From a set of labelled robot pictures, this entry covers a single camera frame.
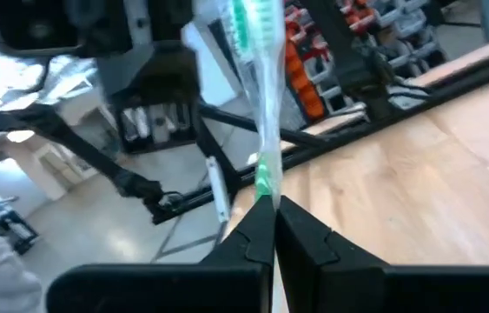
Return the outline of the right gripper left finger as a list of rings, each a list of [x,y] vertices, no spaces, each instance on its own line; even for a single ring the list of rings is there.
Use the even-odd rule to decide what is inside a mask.
[[[274,263],[276,213],[270,196],[262,196],[200,264]]]

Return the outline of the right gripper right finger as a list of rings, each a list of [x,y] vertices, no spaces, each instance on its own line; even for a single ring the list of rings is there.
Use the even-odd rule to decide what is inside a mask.
[[[290,313],[381,313],[382,259],[284,196],[275,248]]]

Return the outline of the black floor cart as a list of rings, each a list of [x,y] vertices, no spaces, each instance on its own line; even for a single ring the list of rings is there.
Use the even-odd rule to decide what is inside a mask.
[[[38,233],[13,209],[19,199],[11,196],[0,200],[0,236],[4,236],[14,251],[23,255],[39,238]]]

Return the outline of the green toothbrush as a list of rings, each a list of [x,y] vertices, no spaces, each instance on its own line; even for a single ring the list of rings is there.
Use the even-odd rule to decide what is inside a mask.
[[[254,174],[255,197],[281,202],[281,105],[284,97],[286,45],[281,0],[217,0],[228,47],[248,101],[254,109],[259,149]]]

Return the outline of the white bracket strip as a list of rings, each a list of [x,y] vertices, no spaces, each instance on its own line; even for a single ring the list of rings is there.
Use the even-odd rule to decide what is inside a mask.
[[[206,158],[206,166],[214,197],[215,210],[217,212],[219,221],[221,223],[225,223],[229,220],[230,214],[229,198],[224,176],[222,174],[221,167],[214,156],[208,156]]]

